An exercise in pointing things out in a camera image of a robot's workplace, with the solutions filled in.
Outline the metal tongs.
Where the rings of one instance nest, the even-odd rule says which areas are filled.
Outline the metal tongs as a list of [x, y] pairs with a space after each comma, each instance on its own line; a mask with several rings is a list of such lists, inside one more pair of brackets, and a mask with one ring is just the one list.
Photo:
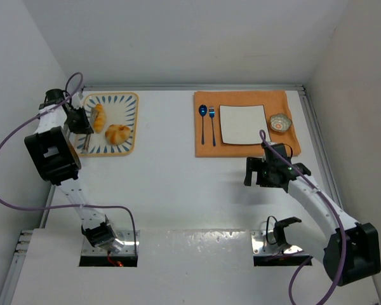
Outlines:
[[92, 132], [86, 134], [85, 137], [83, 138], [83, 142], [80, 145], [81, 146], [80, 149], [81, 149], [82, 154], [88, 153], [91, 135], [94, 134], [94, 132], [95, 132], [94, 123], [95, 123], [95, 119], [97, 118], [97, 116], [98, 116], [98, 111], [96, 109], [92, 109], [90, 111], [90, 118], [89, 118], [89, 123], [90, 123]]

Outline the orange croissant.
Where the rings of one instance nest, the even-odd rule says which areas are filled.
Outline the orange croissant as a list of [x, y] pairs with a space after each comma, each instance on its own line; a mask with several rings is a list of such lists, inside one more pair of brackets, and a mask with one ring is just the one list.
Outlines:
[[102, 104], [97, 104], [93, 108], [93, 117], [93, 130], [95, 131], [95, 133], [100, 133], [103, 130], [107, 121], [107, 116]]

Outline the round striped bread roll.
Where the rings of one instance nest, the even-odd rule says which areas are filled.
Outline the round striped bread roll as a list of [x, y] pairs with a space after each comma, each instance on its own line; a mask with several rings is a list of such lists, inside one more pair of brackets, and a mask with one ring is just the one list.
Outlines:
[[112, 146], [121, 145], [130, 135], [131, 129], [126, 125], [110, 125], [105, 131], [106, 141]]

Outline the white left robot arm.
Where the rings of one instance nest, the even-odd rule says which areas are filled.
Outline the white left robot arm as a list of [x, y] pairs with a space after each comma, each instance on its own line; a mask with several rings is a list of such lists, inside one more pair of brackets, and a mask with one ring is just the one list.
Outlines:
[[24, 142], [41, 178], [61, 190], [77, 212], [89, 244], [109, 255], [118, 254], [124, 242], [117, 237], [105, 212], [90, 203], [78, 178], [81, 162], [67, 132], [89, 137], [94, 131], [82, 107], [75, 108], [70, 102], [61, 104], [68, 96], [61, 89], [46, 92], [39, 106], [39, 126]]

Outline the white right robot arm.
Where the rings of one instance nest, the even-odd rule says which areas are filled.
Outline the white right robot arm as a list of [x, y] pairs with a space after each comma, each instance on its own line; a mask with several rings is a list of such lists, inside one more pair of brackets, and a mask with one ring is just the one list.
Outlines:
[[283, 189], [298, 201], [320, 228], [315, 233], [298, 217], [277, 220], [268, 243], [285, 249], [298, 246], [322, 262], [331, 280], [339, 287], [381, 271], [378, 231], [371, 223], [360, 223], [343, 211], [312, 177], [303, 163], [292, 163], [283, 144], [264, 147], [261, 158], [246, 159], [244, 184], [252, 185], [257, 173], [260, 187]]

